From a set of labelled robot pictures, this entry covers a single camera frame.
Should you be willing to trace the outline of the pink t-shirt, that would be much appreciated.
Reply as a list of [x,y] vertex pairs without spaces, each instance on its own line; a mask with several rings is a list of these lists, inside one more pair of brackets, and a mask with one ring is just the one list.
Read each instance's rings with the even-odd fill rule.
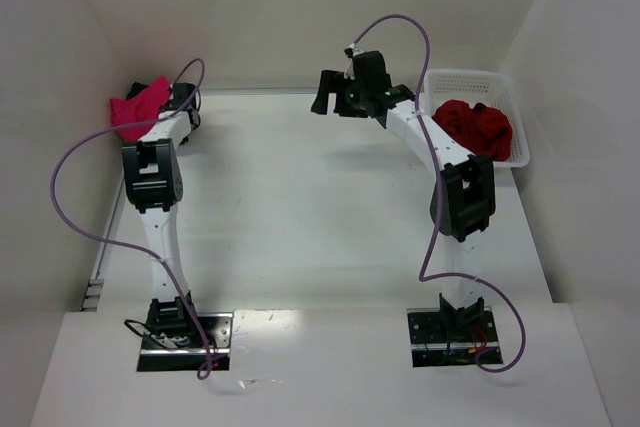
[[136,142],[152,128],[161,109],[170,99],[170,83],[165,76],[156,78],[148,88],[132,100],[112,97],[109,100],[111,126],[134,124],[120,129],[118,135],[123,142]]

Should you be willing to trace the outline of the dark red t-shirt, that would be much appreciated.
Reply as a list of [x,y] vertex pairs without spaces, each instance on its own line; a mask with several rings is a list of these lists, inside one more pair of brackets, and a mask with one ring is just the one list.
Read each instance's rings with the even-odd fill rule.
[[501,111],[483,103],[471,106],[461,100],[448,100],[437,108],[432,118],[472,153],[486,154],[498,162],[509,159],[513,129]]

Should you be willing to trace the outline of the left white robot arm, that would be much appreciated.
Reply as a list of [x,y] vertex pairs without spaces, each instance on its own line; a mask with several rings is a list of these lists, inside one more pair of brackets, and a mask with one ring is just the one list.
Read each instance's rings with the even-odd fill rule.
[[196,86],[159,77],[135,82],[124,100],[111,102],[112,119],[140,122],[121,134],[125,191],[144,226],[152,271],[152,297],[144,322],[150,341],[166,349],[195,341],[190,288],[182,270],[177,234],[184,184],[177,147],[199,126]]

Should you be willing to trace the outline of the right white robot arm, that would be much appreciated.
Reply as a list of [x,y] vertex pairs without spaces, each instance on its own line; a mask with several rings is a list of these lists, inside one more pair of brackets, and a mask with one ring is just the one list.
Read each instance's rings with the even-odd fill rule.
[[496,210],[493,162],[447,134],[418,94],[393,84],[380,52],[350,46],[345,55],[350,61],[346,71],[322,71],[311,111],[372,118],[429,167],[436,180],[430,215],[448,261],[440,275],[446,281],[439,300],[441,322],[451,336],[470,330],[485,307],[478,277],[482,234]]

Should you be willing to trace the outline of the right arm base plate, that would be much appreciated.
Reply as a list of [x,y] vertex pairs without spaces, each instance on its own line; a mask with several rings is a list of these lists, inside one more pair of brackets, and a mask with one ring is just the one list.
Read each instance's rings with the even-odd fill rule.
[[473,326],[457,332],[446,330],[437,309],[409,310],[407,323],[414,368],[475,365],[478,353],[482,364],[503,363],[490,309]]

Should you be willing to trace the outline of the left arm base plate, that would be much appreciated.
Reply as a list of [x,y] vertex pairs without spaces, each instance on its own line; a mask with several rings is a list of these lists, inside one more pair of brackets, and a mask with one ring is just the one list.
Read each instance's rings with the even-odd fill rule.
[[[213,354],[213,371],[228,371],[231,357],[233,315],[204,314],[198,317]],[[140,327],[141,345],[137,372],[193,371],[205,365],[206,352],[197,331],[189,334],[152,334]]]

